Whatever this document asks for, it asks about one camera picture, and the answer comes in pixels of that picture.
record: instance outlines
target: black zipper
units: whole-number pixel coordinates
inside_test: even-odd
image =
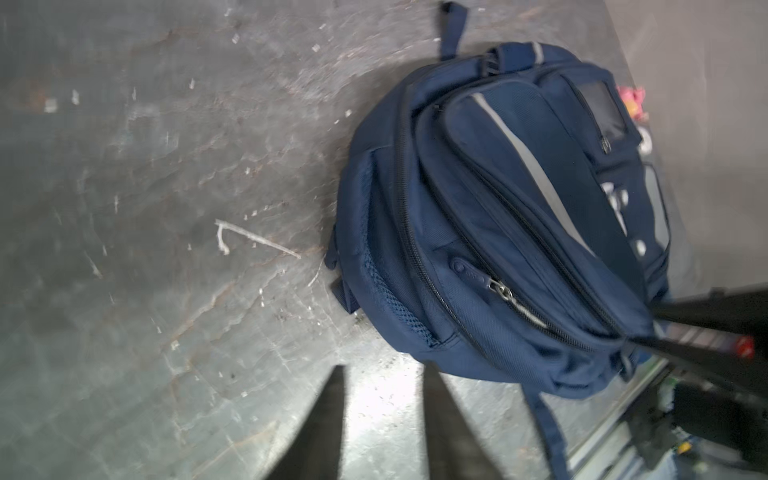
[[[579,283],[578,279],[575,277],[575,275],[571,272],[571,270],[568,268],[567,265],[559,258],[557,253],[552,249],[552,247],[549,246],[547,241],[541,236],[541,234],[536,231],[536,229],[531,225],[531,223],[528,221],[527,218],[518,210],[518,208],[512,204],[507,198],[498,191],[498,189],[493,186],[483,175],[480,171],[478,171],[478,168],[474,165],[472,162],[472,159],[467,156],[467,154],[464,153],[464,151],[459,147],[451,138],[451,136],[447,132],[447,128],[445,127],[445,117],[442,116],[441,122],[444,132],[444,138],[448,142],[451,149],[458,155],[458,157],[462,160],[464,165],[471,170],[475,176],[496,196],[496,198],[502,202],[502,204],[506,207],[507,211],[512,214],[512,216],[520,223],[521,226],[525,229],[525,231],[528,233],[528,235],[536,242],[541,252],[547,257],[547,259],[554,265],[555,269],[561,274],[563,278],[565,278],[566,282],[568,283],[569,287],[577,294],[577,296],[580,298],[581,302],[600,320],[604,326],[606,326],[609,329],[612,329],[616,334],[619,336],[624,336],[623,331],[619,327],[619,325],[616,323],[616,320],[614,320],[611,315],[605,311],[605,309],[593,298],[593,296]]]
[[[597,118],[594,117],[594,112],[589,107],[589,103],[587,103],[587,99],[584,98],[584,95],[581,93],[578,87],[574,84],[574,82],[571,81],[570,78],[566,77],[565,75],[560,75],[560,76],[562,77],[563,80],[565,80],[565,83],[567,83],[568,86],[571,87],[571,90],[574,92],[574,95],[576,95],[576,99],[581,104],[581,107],[587,111],[587,115],[589,115],[589,118],[592,120],[594,129],[598,133],[598,141],[600,141],[600,147],[603,149],[603,153],[608,155],[611,152],[611,141],[608,140],[608,137],[603,135],[603,131],[600,129],[598,120]]]
[[[493,266],[491,266],[491,264],[485,259],[485,256],[483,256],[482,253],[480,253],[478,248],[475,247],[475,244],[469,239],[469,237],[467,237],[467,235],[464,233],[463,228],[455,220],[452,212],[450,211],[448,206],[445,204],[445,201],[443,200],[442,196],[434,188],[432,179],[423,170],[422,170],[422,174],[424,175],[424,178],[427,180],[426,186],[430,195],[432,196],[432,198],[435,199],[435,202],[440,207],[440,210],[443,212],[443,215],[445,215],[445,218],[448,219],[448,222],[453,227],[453,230],[455,230],[456,233],[458,233],[458,236],[461,239],[462,243],[466,245],[467,248],[469,248],[469,251],[472,252],[472,256],[482,265],[481,271],[486,275],[490,276],[493,280],[501,281],[502,277],[496,273],[496,270],[493,268]],[[505,283],[506,285],[515,286],[516,288],[516,285],[509,282],[508,280],[506,280]],[[579,340],[576,340],[574,337],[570,336],[563,329],[561,329],[557,324],[553,323],[546,316],[542,315],[540,310],[534,308],[528,301],[523,300],[520,297],[520,295],[516,293],[512,288],[509,288],[509,293],[514,297],[515,302],[521,305],[530,314],[532,314],[533,316],[538,318],[540,321],[542,321],[547,327],[544,328],[531,321],[528,321],[528,325],[534,327],[539,332],[542,332],[547,336],[550,336],[551,338],[556,339],[558,342],[565,343],[566,345],[569,345],[584,351],[588,351],[588,352],[595,351],[595,348],[588,346],[586,343],[580,342]],[[514,311],[520,316],[525,317],[525,314],[518,311],[518,309],[516,309],[513,305],[511,305],[508,301],[506,301],[506,299],[503,299],[503,300],[505,301],[505,304],[507,305],[507,307],[509,307],[510,310]]]
[[[444,61],[440,65],[440,67],[445,65],[450,65],[454,63],[455,61],[464,61],[463,58],[457,58],[454,61]],[[396,188],[396,200],[397,200],[397,219],[402,227],[402,235],[400,236],[400,241],[402,243],[402,248],[406,253],[406,258],[415,267],[415,271],[421,281],[427,286],[429,291],[432,293],[432,295],[435,297],[435,299],[440,303],[440,305],[443,307],[443,309],[447,312],[450,319],[453,321],[453,323],[457,326],[459,330],[461,330],[462,335],[465,337],[467,342],[472,345],[474,349],[478,351],[478,353],[486,360],[488,363],[493,365],[495,368],[500,369],[501,371],[506,371],[502,367],[499,366],[499,364],[494,361],[489,354],[485,351],[485,349],[480,345],[480,343],[477,341],[477,339],[469,332],[466,325],[462,322],[462,320],[458,317],[456,312],[451,308],[451,306],[448,304],[448,302],[442,297],[442,294],[437,289],[437,286],[435,286],[434,282],[432,282],[432,279],[429,277],[429,273],[427,272],[426,268],[424,267],[424,262],[421,258],[421,253],[419,252],[419,247],[416,245],[415,240],[415,234],[413,232],[413,226],[411,225],[409,213],[408,213],[408,189],[407,189],[407,181],[406,181],[406,159],[404,155],[404,150],[406,145],[408,144],[408,137],[410,135],[410,128],[408,126],[410,125],[411,120],[411,108],[410,108],[410,101],[412,96],[412,88],[413,85],[421,81],[426,75],[431,74],[435,69],[431,69],[428,71],[425,71],[423,74],[418,76],[414,81],[406,85],[406,90],[403,93],[402,96],[402,105],[400,106],[400,118],[398,120],[398,134],[396,139],[396,145],[395,145],[395,166],[396,166],[396,180],[395,180],[395,188]]]

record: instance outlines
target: rubber zipper pull tab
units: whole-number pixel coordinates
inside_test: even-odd
[[[464,260],[461,257],[454,257],[453,260],[451,260],[451,268],[459,275],[466,276],[470,280],[479,283],[484,288],[493,290],[491,288],[491,276],[478,269],[467,260]]]
[[[603,147],[603,152],[608,155],[611,152],[611,142],[607,139],[607,137],[602,136],[600,137],[600,146]]]

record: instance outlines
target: scratched floor surface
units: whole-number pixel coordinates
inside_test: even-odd
[[[630,81],[601,0],[471,0],[464,53],[569,47]],[[260,478],[348,366],[345,478],[425,478],[420,367],[329,295],[346,146],[438,49],[405,0],[6,2],[0,478]],[[223,230],[266,237],[297,257]],[[222,250],[229,250],[224,255]],[[545,478],[517,386],[449,379]],[[551,399],[571,444],[620,395]]]

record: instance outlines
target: zipper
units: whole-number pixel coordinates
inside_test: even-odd
[[[457,61],[464,61],[463,58],[456,58],[455,60],[444,61],[439,64],[439,67],[456,63]],[[406,156],[405,148],[408,145],[408,135],[410,135],[410,129],[407,128],[411,120],[410,115],[410,101],[412,97],[413,86],[425,78],[428,74],[431,74],[435,69],[430,69],[423,72],[412,82],[408,83],[405,88],[405,92],[402,96],[402,104],[399,109],[399,125],[398,133],[395,145],[395,166],[396,166],[396,178],[395,178],[395,192],[397,201],[397,220],[402,227],[402,235],[400,235],[400,241],[402,248],[406,253],[406,259],[415,267],[416,274],[424,285],[429,289],[430,293],[435,297],[442,308],[447,312],[451,321],[462,332],[462,335],[472,347],[482,356],[488,363],[501,371],[506,371],[504,368],[494,361],[485,349],[480,345],[477,339],[469,332],[466,325],[458,317],[456,312],[451,308],[448,302],[443,298],[440,291],[435,286],[432,279],[429,277],[424,262],[419,252],[419,247],[416,245],[415,234],[413,226],[411,225],[410,215],[408,212],[408,182],[406,179]]]
[[[499,200],[507,209],[507,211],[518,221],[518,223],[525,229],[525,231],[528,233],[528,235],[533,239],[533,241],[537,244],[539,247],[539,250],[547,257],[547,259],[552,263],[552,265],[555,267],[555,269],[561,274],[561,276],[565,279],[566,283],[569,285],[571,290],[576,293],[576,295],[581,300],[582,304],[584,304],[588,310],[590,310],[595,317],[598,318],[598,320],[603,323],[604,326],[606,326],[608,329],[613,330],[617,335],[624,336],[624,333],[622,332],[621,328],[617,324],[616,320],[614,320],[611,315],[592,297],[592,295],[578,282],[575,275],[571,272],[571,270],[568,268],[567,265],[559,258],[557,253],[552,249],[552,247],[549,246],[549,244],[546,242],[546,240],[541,236],[541,234],[536,231],[536,229],[531,225],[531,223],[528,221],[527,218],[520,212],[520,210],[512,204],[507,198],[500,192],[498,189],[490,183],[488,179],[486,179],[482,173],[478,171],[478,168],[474,165],[472,162],[472,159],[464,153],[464,151],[461,149],[460,146],[458,146],[451,136],[447,133],[447,128],[445,126],[445,116],[442,115],[441,122],[443,131],[445,134],[443,135],[445,140],[448,142],[451,149],[454,151],[454,153],[457,154],[459,159],[464,163],[464,165],[471,170],[475,176],[485,185],[486,188],[488,188],[494,196]]]
[[[566,77],[565,75],[560,75],[563,80],[565,80],[565,83],[568,84],[569,87],[571,87],[571,90],[574,92],[574,95],[576,95],[576,99],[581,104],[581,107],[587,111],[587,115],[589,115],[589,118],[592,120],[592,124],[594,125],[595,130],[598,132],[598,140],[600,141],[600,148],[603,149],[603,153],[608,155],[611,152],[611,141],[608,140],[608,137],[603,135],[603,131],[600,129],[600,125],[598,124],[597,118],[594,117],[594,112],[591,108],[589,108],[589,103],[587,103],[587,99],[584,98],[584,95],[579,91],[578,87],[574,84],[573,81],[571,81],[570,78]]]
[[[508,286],[504,284],[504,282],[501,280],[501,277],[495,272],[491,264],[484,258],[482,254],[480,254],[479,250],[475,247],[474,243],[465,235],[464,230],[455,221],[453,215],[449,211],[448,207],[445,205],[445,202],[443,201],[442,197],[435,191],[435,188],[432,183],[432,179],[429,178],[429,175],[427,175],[426,172],[422,171],[422,174],[424,175],[424,178],[427,180],[426,186],[432,198],[434,198],[435,202],[437,202],[438,206],[440,207],[440,210],[445,215],[445,218],[448,219],[448,222],[453,227],[453,230],[455,230],[455,232],[458,233],[458,236],[461,239],[462,243],[466,245],[467,248],[469,248],[470,252],[472,252],[472,256],[482,264],[483,270],[478,269],[476,266],[472,265],[470,262],[458,257],[452,260],[451,268],[456,273],[463,273],[465,271],[471,272],[472,274],[469,275],[470,277],[472,277],[475,280],[481,280],[481,283],[485,288],[499,295],[502,298],[502,300],[506,302],[506,305],[509,308],[519,313],[524,319],[526,319],[531,324],[531,326],[533,326],[540,332],[543,332],[548,336],[550,336],[551,338],[554,338],[559,342],[565,343],[566,345],[573,346],[575,348],[582,349],[585,351],[594,351],[594,348],[587,346],[585,343],[580,342],[579,340],[576,340],[572,336],[568,335],[563,329],[561,329],[555,323],[548,320],[546,316],[541,315],[533,306],[531,306],[530,303],[523,300],[517,293],[515,293],[514,290],[510,289]],[[460,263],[464,267],[462,272],[459,272],[458,271],[459,268],[456,268],[457,263]]]

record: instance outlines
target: dark pointed object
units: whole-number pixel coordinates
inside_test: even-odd
[[[431,363],[424,368],[424,427],[430,480],[502,480]]]
[[[299,435],[267,480],[336,480],[344,421],[344,367],[333,368]]]

